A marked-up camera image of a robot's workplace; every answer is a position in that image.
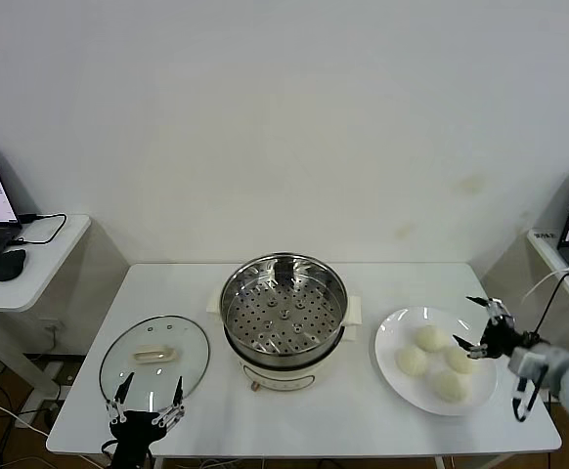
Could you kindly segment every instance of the power cord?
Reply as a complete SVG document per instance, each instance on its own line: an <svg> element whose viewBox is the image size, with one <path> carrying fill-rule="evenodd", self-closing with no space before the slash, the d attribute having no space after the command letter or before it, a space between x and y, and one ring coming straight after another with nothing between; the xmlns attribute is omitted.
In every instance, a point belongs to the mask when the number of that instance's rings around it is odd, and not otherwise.
<svg viewBox="0 0 569 469"><path fill-rule="evenodd" d="M49 349L46 349L45 351L41 352L39 355L37 355L36 357L33 357L32 359L29 359L31 362L36 362L37 360L43 358L44 355L49 354L50 352L52 352L54 349L57 348L57 327L55 325L51 325L50 327L48 327L47 329L52 330L52 347L50 347Z"/></svg>
<svg viewBox="0 0 569 469"><path fill-rule="evenodd" d="M528 292L523 295L523 297L521 298L521 304L523 304L524 301L526 301L526 298L528 298L530 295L532 295L535 290L537 288L539 288L539 285L541 285L544 281L546 281L548 278L550 278L551 276L555 276L556 274L561 274L563 272L569 272L569 267L566 267L565 269L558 269L557 271L552 271L549 274L547 274L545 277L543 277L541 280L539 280L535 286L533 286L532 288L530 288L528 290Z"/></svg>
<svg viewBox="0 0 569 469"><path fill-rule="evenodd" d="M39 456L29 456L29 457L22 457L20 459L16 459L15 461L11 461L11 462L6 462L4 464L0 465L1 467L7 467L7 466L11 466L13 464L17 464L19 462L24 462L24 461L39 461L42 464L45 464L48 467L51 467L53 469L58 469L57 466L55 466L54 464L50 464L48 461L46 461L43 457L39 457Z"/></svg>
<svg viewBox="0 0 569 469"><path fill-rule="evenodd" d="M50 435L48 435L46 432L43 432L41 430L39 430L38 428L33 427L32 425L28 424L28 422L25 422L23 420L21 420L19 417L17 417L14 413L12 413L11 411L7 410L6 408L0 406L0 410L2 410L3 412L8 413L9 415L11 415L13 418L15 418L16 420L18 420L20 423L22 423L23 425L25 425L27 428L29 428L30 430L32 430L33 432L38 433L39 435L43 435L46 438L49 438ZM98 464L97 462L89 459L88 457L85 457L83 455L79 455L79 457L81 459L84 459L85 461L87 461L88 463L96 466L98 469L105 469L103 466L101 466L100 464Z"/></svg>
<svg viewBox="0 0 569 469"><path fill-rule="evenodd" d="M28 239L24 239L23 237L19 237L18 239L10 240L7 245L9 245L9 246L22 246L24 244L48 244L49 242L52 242L52 240L55 237L57 237L59 232L63 229L63 227L67 223L67 215L65 213L55 213L54 215L37 215L36 213L24 213L22 215L19 215L18 220L20 220L20 223L22 223L23 225L26 225L28 223L32 223L35 220L45 220L47 218L57 218L57 217L63 218L63 221L61 222L59 227L54 231L52 236L50 236L45 241L30 241Z"/></svg>
<svg viewBox="0 0 569 469"><path fill-rule="evenodd" d="M554 301L554 298L556 297L556 293L558 292L558 288L560 288L560 285L562 285L562 282L565 281L565 279L568 277L569 277L569 272L567 272L564 276L562 276L560 278L560 280L558 281L558 283L556 284L556 287L551 292L551 296L549 297L549 301L547 302L547 306L544 309L543 314L541 315L541 319L539 320L539 323L537 324L537 327L535 327L535 330L533 331L533 333L539 332L539 329L541 328L541 325L543 324L543 321L546 318L547 312L549 311L549 307L551 306L551 303Z"/></svg>

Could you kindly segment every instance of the pot handle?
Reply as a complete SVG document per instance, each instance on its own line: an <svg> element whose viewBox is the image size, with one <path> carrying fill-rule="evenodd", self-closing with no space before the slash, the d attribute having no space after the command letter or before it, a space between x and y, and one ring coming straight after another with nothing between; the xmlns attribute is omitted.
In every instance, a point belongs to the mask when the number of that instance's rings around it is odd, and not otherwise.
<svg viewBox="0 0 569 469"><path fill-rule="evenodd" d="M210 297L208 298L208 303L206 304L206 312L213 314L213 315L219 315L219 298L220 296L222 296L222 289L221 288L215 288L213 290L213 292L210 294Z"/></svg>
<svg viewBox="0 0 569 469"><path fill-rule="evenodd" d="M343 318L343 325L361 325L363 318L361 315L361 297L348 296L347 297L347 311L345 318Z"/></svg>

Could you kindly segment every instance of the white wall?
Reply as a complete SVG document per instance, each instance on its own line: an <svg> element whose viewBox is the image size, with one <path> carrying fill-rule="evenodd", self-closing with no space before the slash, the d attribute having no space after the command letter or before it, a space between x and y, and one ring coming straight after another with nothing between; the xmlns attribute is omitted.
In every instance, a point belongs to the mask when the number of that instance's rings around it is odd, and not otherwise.
<svg viewBox="0 0 569 469"><path fill-rule="evenodd" d="M3 1L0 154L130 263L482 276L567 204L569 0Z"/></svg>

